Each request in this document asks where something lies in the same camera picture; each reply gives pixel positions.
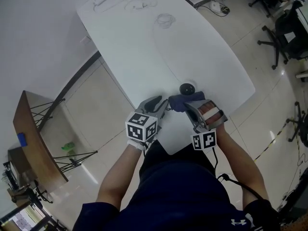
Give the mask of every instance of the blue cloth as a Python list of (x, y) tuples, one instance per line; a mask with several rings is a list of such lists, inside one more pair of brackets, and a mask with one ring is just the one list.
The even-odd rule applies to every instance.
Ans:
[[(252, 218), (257, 217), (256, 227), (262, 225), (262, 206), (259, 200), (247, 206)], [(254, 230), (252, 219), (245, 215), (245, 210), (230, 203), (222, 184), (206, 168), (175, 160), (145, 171), (121, 212), (108, 203), (84, 204), (73, 231)]]
[(184, 105), (185, 102), (200, 101), (204, 99), (205, 97), (202, 91), (196, 92), (188, 96), (179, 94), (175, 96), (170, 96), (168, 98), (171, 109), (176, 112), (184, 112), (188, 110), (187, 107)]

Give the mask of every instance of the person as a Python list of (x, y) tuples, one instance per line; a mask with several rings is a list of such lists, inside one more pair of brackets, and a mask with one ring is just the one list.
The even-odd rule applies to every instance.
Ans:
[[(204, 114), (213, 107), (207, 103), (199, 111)], [(205, 122), (211, 124), (219, 118), (217, 113)], [(236, 179), (263, 200), (243, 188), (243, 211), (237, 210), (202, 151), (190, 144), (168, 155), (155, 141), (140, 168), (138, 189), (120, 211), (141, 155), (141, 150), (128, 145), (103, 179), (96, 202), (83, 205), (73, 231), (280, 230), (260, 171), (223, 124), (217, 127), (217, 143)]]

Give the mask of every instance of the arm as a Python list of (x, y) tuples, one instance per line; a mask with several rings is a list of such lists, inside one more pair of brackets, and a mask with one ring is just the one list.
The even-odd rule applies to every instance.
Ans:
[[(207, 103), (199, 108), (199, 111), (204, 114), (213, 107), (213, 104)], [(211, 124), (219, 118), (220, 114), (215, 114), (205, 122), (207, 124)], [(255, 190), (264, 199), (268, 200), (269, 197), (265, 189), (263, 177), (252, 158), (230, 137), (223, 124), (217, 128), (216, 134), (218, 146), (225, 154), (236, 179), (240, 183), (245, 184)], [(243, 208), (245, 208), (249, 203), (253, 202), (257, 198), (246, 189), (242, 188), (242, 190)]]
[(128, 145), (105, 176), (97, 196), (97, 202), (112, 204), (118, 210), (129, 187), (141, 150)]

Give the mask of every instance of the green object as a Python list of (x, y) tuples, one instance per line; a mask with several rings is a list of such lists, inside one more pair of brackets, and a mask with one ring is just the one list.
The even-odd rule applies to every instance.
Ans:
[(75, 147), (75, 144), (74, 142), (69, 142), (67, 144), (65, 144), (62, 148), (62, 150), (65, 150), (65, 151), (70, 151), (72, 150), (73, 148)]

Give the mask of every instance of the hand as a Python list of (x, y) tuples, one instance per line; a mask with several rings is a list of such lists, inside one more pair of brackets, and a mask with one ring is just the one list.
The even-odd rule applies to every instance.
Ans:
[[(204, 105), (202, 105), (200, 108), (199, 108), (199, 111), (200, 113), (203, 115), (204, 113), (208, 112), (209, 110), (215, 108), (214, 104), (212, 102), (208, 102)], [(205, 123), (207, 125), (209, 124), (212, 124), (213, 122), (217, 121), (219, 118), (221, 118), (221, 114), (220, 113), (216, 113), (215, 115), (213, 115), (212, 117), (210, 117), (208, 120), (205, 121)], [(219, 125), (217, 128), (216, 128), (216, 136), (217, 137), (221, 137), (221, 136), (224, 136), (226, 135), (227, 132), (225, 130), (225, 125), (224, 123)]]

